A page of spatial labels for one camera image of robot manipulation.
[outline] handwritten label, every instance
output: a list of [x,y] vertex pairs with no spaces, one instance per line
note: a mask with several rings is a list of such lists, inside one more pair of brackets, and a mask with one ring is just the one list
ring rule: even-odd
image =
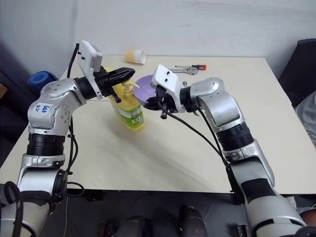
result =
[[37,118],[42,118],[46,114],[49,114],[49,111],[53,105],[52,104],[46,104],[46,103],[37,103],[35,105],[35,116]]

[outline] purple bowl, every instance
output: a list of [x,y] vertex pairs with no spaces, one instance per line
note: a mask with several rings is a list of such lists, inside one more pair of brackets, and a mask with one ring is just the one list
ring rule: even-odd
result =
[[155,96],[156,90],[150,86],[152,77],[153,75],[148,75],[148,76],[139,78],[135,82],[137,85],[139,85],[139,88],[134,87],[134,95],[142,106],[144,106],[147,103],[147,100],[150,97]]

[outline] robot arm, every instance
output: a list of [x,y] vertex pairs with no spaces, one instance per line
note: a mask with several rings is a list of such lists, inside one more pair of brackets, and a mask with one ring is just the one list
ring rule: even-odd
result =
[[[135,73],[131,68],[106,72],[101,66],[102,54],[83,40],[79,54],[79,65],[85,76],[47,84],[28,110],[29,144],[22,156],[17,183],[24,200],[21,237],[38,236],[49,212],[66,195],[68,174],[61,167],[65,162],[63,144],[73,112],[93,97],[113,95],[120,102],[112,86]],[[6,204],[1,209],[0,235],[4,237],[12,236],[16,209],[12,201]]]
[[306,225],[291,204],[275,191],[273,172],[221,79],[209,78],[185,87],[174,73],[159,65],[152,86],[156,88],[155,98],[171,112],[194,112],[197,107],[205,110],[229,161],[226,171],[232,189],[244,197],[253,236],[294,235]]

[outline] bottle label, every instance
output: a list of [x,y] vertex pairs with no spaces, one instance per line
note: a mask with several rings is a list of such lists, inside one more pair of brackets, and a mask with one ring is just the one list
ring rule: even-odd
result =
[[144,115],[141,105],[137,106],[132,110],[124,110],[118,107],[114,102],[111,101],[112,107],[115,113],[124,121],[129,127],[137,128],[144,123]]

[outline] paper cup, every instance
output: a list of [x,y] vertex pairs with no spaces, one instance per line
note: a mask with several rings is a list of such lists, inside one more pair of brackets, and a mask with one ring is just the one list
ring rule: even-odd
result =
[[146,54],[142,49],[135,49],[124,52],[124,59],[130,63],[145,64]]

